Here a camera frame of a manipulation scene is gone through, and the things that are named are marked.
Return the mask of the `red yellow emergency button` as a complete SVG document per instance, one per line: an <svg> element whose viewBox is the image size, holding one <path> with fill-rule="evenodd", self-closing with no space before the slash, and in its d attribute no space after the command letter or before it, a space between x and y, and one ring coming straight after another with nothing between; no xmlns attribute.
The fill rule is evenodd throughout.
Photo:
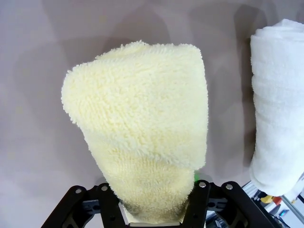
<svg viewBox="0 0 304 228"><path fill-rule="evenodd" d="M260 204L266 209L273 209L282 202L281 197L271 196L265 192L259 194Z"/></svg>

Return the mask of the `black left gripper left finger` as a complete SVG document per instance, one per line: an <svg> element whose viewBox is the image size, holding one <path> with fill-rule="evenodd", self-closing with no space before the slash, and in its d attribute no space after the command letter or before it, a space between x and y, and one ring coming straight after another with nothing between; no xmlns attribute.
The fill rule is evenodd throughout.
<svg viewBox="0 0 304 228"><path fill-rule="evenodd" d="M90 190L79 185L71 187L42 228L85 228L95 214L100 214L104 228L125 228L119 199L108 183Z"/></svg>

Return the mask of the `white towel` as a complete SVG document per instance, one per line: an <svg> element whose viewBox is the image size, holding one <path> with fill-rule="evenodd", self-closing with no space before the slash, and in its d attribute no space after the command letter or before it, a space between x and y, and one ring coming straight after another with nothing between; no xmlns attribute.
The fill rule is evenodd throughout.
<svg viewBox="0 0 304 228"><path fill-rule="evenodd" d="M304 24L284 19L251 36L256 117L250 178L272 196L304 173Z"/></svg>

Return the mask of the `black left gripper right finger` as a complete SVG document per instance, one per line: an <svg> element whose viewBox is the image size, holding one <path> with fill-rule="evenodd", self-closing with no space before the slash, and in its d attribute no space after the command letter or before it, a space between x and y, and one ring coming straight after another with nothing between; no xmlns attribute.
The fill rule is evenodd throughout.
<svg viewBox="0 0 304 228"><path fill-rule="evenodd" d="M228 228L273 228L273 219L234 181L219 187L213 182L198 180L188 200L182 228L204 228L208 211L214 211Z"/></svg>

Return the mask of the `cream yellow fluffy towel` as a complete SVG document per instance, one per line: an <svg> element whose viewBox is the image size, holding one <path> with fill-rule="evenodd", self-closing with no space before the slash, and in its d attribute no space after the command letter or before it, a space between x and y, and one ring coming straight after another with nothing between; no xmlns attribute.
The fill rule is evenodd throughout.
<svg viewBox="0 0 304 228"><path fill-rule="evenodd" d="M208 90L191 44L136 41L66 74L61 101L131 222L181 222L206 161Z"/></svg>

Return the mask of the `aluminium frame profile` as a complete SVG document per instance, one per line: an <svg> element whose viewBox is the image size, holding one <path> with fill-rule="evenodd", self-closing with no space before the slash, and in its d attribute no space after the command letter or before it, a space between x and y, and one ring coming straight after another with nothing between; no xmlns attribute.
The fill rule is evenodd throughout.
<svg viewBox="0 0 304 228"><path fill-rule="evenodd" d="M259 200L259 194L260 190L252 183L252 181L249 181L245 185L242 186L242 190L252 199L252 200Z"/></svg>

